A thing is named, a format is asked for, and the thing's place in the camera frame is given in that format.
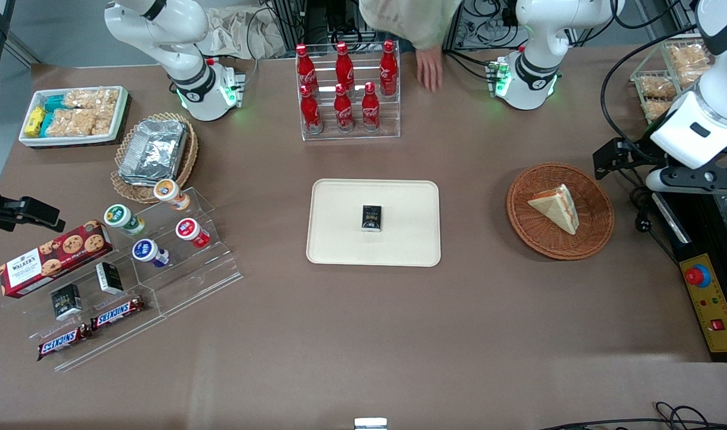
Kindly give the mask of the person's left hand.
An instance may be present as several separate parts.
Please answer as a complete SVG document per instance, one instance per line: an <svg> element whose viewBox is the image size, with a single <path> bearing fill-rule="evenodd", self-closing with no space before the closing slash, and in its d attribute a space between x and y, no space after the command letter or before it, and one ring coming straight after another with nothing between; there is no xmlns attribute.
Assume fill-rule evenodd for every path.
<svg viewBox="0 0 727 430"><path fill-rule="evenodd" d="M442 46L416 49L415 56L418 81L425 89L436 92L443 83Z"/></svg>

